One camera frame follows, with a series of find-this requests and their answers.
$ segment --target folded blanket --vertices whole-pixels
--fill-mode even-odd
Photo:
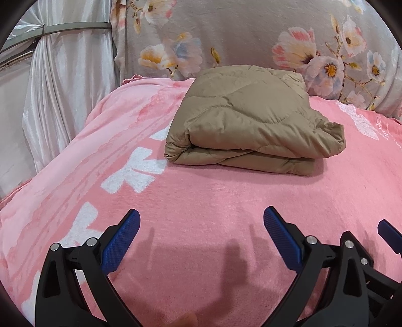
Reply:
[[[300,74],[257,66],[205,70],[186,93],[165,157],[310,175],[314,159],[345,149],[343,126],[311,109]]]

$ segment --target silver bolt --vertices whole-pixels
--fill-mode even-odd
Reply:
[[[314,236],[307,236],[306,240],[308,244],[311,245],[317,244],[317,238]]]
[[[355,245],[353,244],[352,241],[347,240],[347,241],[345,241],[345,246],[347,248],[353,248]]]
[[[96,238],[92,237],[86,242],[86,245],[94,246],[97,242],[98,242],[98,240]]]
[[[59,243],[53,243],[50,246],[50,250],[52,250],[52,251],[57,251],[58,248],[59,248]]]

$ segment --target pink blanket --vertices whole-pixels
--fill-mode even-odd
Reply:
[[[118,88],[0,211],[0,279],[30,321],[50,244],[99,237],[130,208],[141,228],[109,277],[145,327],[188,311],[204,327],[260,326],[294,278],[263,226],[269,205],[324,243],[351,230],[376,268],[401,280],[400,258],[376,227],[386,218],[402,230],[402,126],[312,97],[314,109],[344,124],[347,141],[312,177],[170,165],[164,139],[191,83],[136,78]]]

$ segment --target white wall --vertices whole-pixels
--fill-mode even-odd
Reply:
[[[31,58],[0,71],[0,199],[36,175],[22,128]]]

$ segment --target blue gripper pad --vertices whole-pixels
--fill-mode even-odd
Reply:
[[[379,222],[377,231],[396,254],[402,253],[402,235],[394,226],[384,219]]]
[[[288,269],[299,273],[303,268],[302,250],[287,230],[286,222],[276,212],[274,207],[265,209],[264,226]]]
[[[131,242],[136,236],[140,225],[139,213],[131,210],[124,222],[120,225],[110,242],[106,245],[102,252],[101,269],[105,275],[115,271],[125,253],[127,252]]]

